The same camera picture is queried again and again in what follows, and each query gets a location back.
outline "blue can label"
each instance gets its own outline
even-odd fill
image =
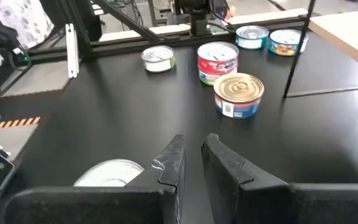
[[[258,110],[259,103],[260,99],[251,103],[233,104],[215,96],[215,104],[218,111],[230,118],[248,118],[254,115]]]
[[[305,50],[306,42],[303,42],[301,53]],[[298,50],[298,44],[280,44],[270,40],[269,51],[284,56],[293,56]]]

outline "blue tuna can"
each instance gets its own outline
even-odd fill
[[[301,32],[298,30],[276,30],[270,35],[269,51],[281,56],[294,56],[298,50]],[[306,49],[308,36],[303,39],[301,53]]]
[[[269,30],[260,26],[243,26],[236,30],[236,44],[243,49],[261,49],[266,46]]]
[[[252,75],[223,75],[214,83],[216,109],[230,118],[248,118],[256,113],[265,88]]]

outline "red tuna can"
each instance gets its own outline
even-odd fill
[[[205,73],[224,75],[237,70],[239,49],[226,42],[211,42],[197,50],[198,68]]]

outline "barcode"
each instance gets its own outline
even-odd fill
[[[228,117],[233,117],[234,105],[231,103],[222,102],[222,114]]]
[[[227,112],[227,113],[231,113],[231,106],[226,105],[226,106],[224,107],[224,111]]]

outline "red can label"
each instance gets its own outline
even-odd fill
[[[198,57],[198,68],[209,74],[227,74],[235,70],[238,66],[237,57],[226,61],[211,61]]]

